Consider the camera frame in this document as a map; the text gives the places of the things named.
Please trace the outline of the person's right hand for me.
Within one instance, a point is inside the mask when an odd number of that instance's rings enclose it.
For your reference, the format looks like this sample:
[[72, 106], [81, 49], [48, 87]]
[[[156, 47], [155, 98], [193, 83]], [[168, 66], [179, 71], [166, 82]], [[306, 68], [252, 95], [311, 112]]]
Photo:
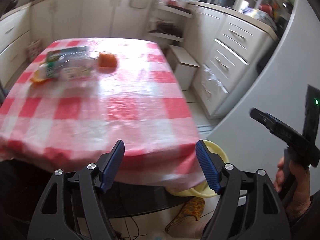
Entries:
[[[274, 187], [277, 192], [281, 191], [281, 187], [285, 180], [284, 175], [284, 157], [279, 160], [277, 165], [277, 173], [274, 181]], [[297, 187], [291, 202], [285, 207], [286, 214], [289, 219], [296, 219], [302, 216], [311, 204], [310, 200], [310, 171], [305, 170], [301, 165], [290, 161], [290, 172], [295, 176]]]

